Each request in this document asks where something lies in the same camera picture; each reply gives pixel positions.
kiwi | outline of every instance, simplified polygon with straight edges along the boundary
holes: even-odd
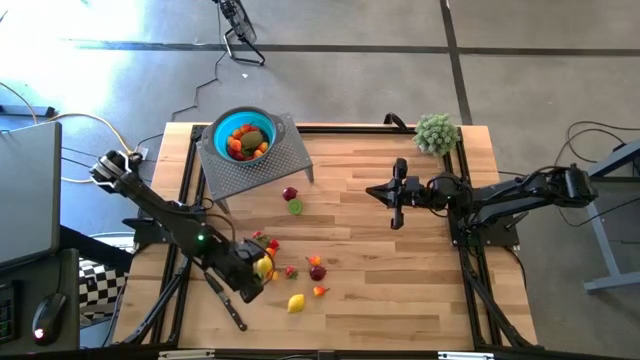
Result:
[[[260,131],[249,131],[242,135],[240,142],[242,142],[242,147],[245,149],[255,149],[262,144],[262,139],[263,137]]]

checkered cloth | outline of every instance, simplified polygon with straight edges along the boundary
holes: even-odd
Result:
[[[117,271],[91,261],[80,262],[80,309],[89,305],[115,304],[120,289],[127,282],[128,273]],[[87,312],[90,319],[100,319],[111,314]]]

lime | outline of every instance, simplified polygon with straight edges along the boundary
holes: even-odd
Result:
[[[289,212],[293,215],[300,215],[302,212],[302,201],[298,199],[289,200],[289,204],[287,206],[289,208]]]

wooden table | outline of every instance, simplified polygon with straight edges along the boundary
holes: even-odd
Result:
[[[165,199],[178,198],[193,125],[167,124],[152,183]],[[499,181],[487,127],[464,126],[462,132],[473,185]],[[458,252],[450,245],[445,220],[424,209],[405,208],[404,228],[391,230],[392,211],[364,192],[389,181],[396,157],[407,159],[409,174],[419,175],[423,183],[443,171],[442,161],[420,154],[407,135],[303,134],[303,139],[313,158],[315,183],[298,173],[228,199],[238,237],[256,230],[277,237],[277,268],[293,265],[301,276],[268,284],[251,304],[228,291],[249,326],[243,333],[194,267],[180,347],[472,349]],[[192,188],[197,174],[194,171]],[[287,186],[299,190],[301,216],[287,212],[280,195]],[[227,229],[222,222],[214,224]],[[116,341],[135,329],[156,300],[166,251],[166,245],[155,245],[135,257]],[[321,256],[328,269],[322,284],[331,290],[324,298],[313,297],[312,287],[318,283],[305,271],[305,256],[311,255]],[[497,303],[535,343],[518,264],[501,248],[488,248],[487,261]],[[298,293],[305,295],[306,308],[288,314],[287,300]],[[163,336],[173,308],[172,302]],[[478,311],[489,339],[484,307]]]

succulent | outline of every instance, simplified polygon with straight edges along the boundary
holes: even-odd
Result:
[[[449,114],[422,115],[413,141],[423,153],[444,156],[460,140],[458,129],[449,122]]]

